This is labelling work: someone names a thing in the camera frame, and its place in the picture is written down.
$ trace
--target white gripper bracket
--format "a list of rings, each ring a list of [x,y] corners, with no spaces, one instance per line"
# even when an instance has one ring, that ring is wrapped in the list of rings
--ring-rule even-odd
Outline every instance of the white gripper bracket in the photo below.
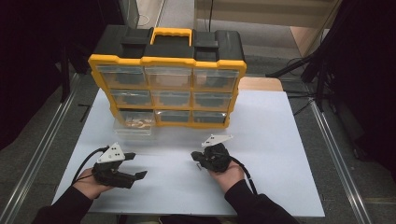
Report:
[[[104,154],[96,161],[97,163],[105,163],[112,161],[125,161],[125,155],[123,154],[121,147],[118,143],[114,143],[111,147],[106,150]]]
[[[212,134],[206,141],[204,141],[202,143],[202,147],[211,147],[211,146],[214,146],[218,143],[225,142],[232,138],[233,138],[233,136],[230,134],[228,134],[228,135],[213,135]]]

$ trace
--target black cloth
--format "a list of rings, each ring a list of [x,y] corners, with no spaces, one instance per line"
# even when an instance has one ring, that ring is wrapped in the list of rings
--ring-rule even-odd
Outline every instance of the black cloth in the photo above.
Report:
[[[285,209],[264,194],[253,194],[245,180],[233,185],[224,197],[237,213],[239,224],[298,223]],[[77,224],[84,218],[91,205],[92,200],[74,187],[70,187],[54,205],[41,208],[33,224]],[[163,224],[219,223],[215,217],[189,216],[161,217],[161,221]]]
[[[92,200],[74,187],[69,187],[52,206],[41,208],[33,224],[78,224],[87,214]]]
[[[239,224],[299,223],[266,195],[253,194],[246,180],[241,180],[233,185],[224,197],[238,215]]]

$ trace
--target floor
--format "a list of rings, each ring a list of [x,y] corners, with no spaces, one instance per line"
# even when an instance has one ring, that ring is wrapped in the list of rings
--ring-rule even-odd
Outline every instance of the floor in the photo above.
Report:
[[[207,23],[208,20],[198,20],[197,30],[204,31]],[[212,30],[240,33],[248,76],[264,77],[300,57],[289,27],[226,21],[212,21],[211,25]],[[299,75],[303,70],[299,68],[280,78],[285,91],[315,88],[315,81],[301,82]],[[90,75],[72,73],[71,80],[73,98],[70,101],[61,105],[62,89],[57,90],[19,138],[0,150],[0,211],[3,211],[0,223],[30,223],[38,208],[52,202],[84,126],[88,109],[85,105],[92,105],[98,91]],[[290,98],[290,106],[294,112],[302,109],[295,120],[326,217],[299,217],[300,222],[396,223],[396,184],[389,172],[375,161],[357,160],[343,124],[328,102],[324,102],[324,112],[320,113],[308,100],[307,97]],[[54,117],[62,122],[52,121]],[[129,223],[142,220],[148,221],[145,217],[130,217]],[[116,221],[114,215],[88,214],[82,223]]]

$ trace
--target clear plastic drawer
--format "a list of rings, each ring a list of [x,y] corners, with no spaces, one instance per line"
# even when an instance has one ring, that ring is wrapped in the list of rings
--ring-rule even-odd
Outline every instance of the clear plastic drawer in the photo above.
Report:
[[[143,88],[146,87],[146,79],[142,66],[126,65],[97,65],[109,88]]]
[[[188,90],[191,86],[191,68],[146,66],[145,73],[152,88]]]
[[[156,110],[155,115],[159,122],[164,123],[188,123],[190,121],[190,111]]]
[[[193,106],[195,109],[216,109],[227,111],[233,95],[221,92],[195,92]]]
[[[151,91],[155,106],[189,107],[189,91]]]
[[[239,71],[231,69],[194,69],[193,88],[198,91],[232,92]]]
[[[192,111],[192,120],[195,123],[224,123],[227,113]]]
[[[149,91],[110,90],[117,105],[151,105]]]

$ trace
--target metal rail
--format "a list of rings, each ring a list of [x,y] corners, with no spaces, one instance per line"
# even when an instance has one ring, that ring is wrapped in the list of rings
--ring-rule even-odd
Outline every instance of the metal rail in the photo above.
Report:
[[[311,108],[314,112],[315,118],[317,119],[318,126],[323,134],[326,145],[330,151],[332,156],[332,161],[334,162],[335,169],[341,179],[341,182],[346,191],[346,196],[349,199],[352,210],[355,213],[355,217],[360,224],[371,224],[373,221],[370,219],[370,216],[367,212],[367,209],[364,205],[364,201],[359,193],[358,187],[356,186],[349,170],[346,162],[344,161],[342,154],[340,152],[339,147],[332,135],[332,131],[329,127],[329,124],[326,120],[326,116],[324,112],[319,112],[316,104],[312,103]]]
[[[76,88],[79,82],[80,82],[79,74],[74,74],[71,81],[70,94],[66,98],[66,100],[59,105],[55,113],[55,116],[52,118],[52,121],[50,122],[48,129],[44,133],[43,138],[41,139],[37,149],[35,150],[35,154],[33,155],[32,159],[27,165],[20,181],[15,186],[14,190],[12,190],[6,208],[4,209],[2,215],[0,216],[0,223],[11,224],[14,222],[14,219],[17,216],[21,208],[21,205],[24,199],[26,198],[27,193],[29,192],[29,189],[35,180],[35,176],[37,175],[41,167],[41,164],[46,158],[52,140],[54,139],[56,133],[58,132],[58,129],[61,126],[62,121],[64,120],[64,116],[75,97]]]

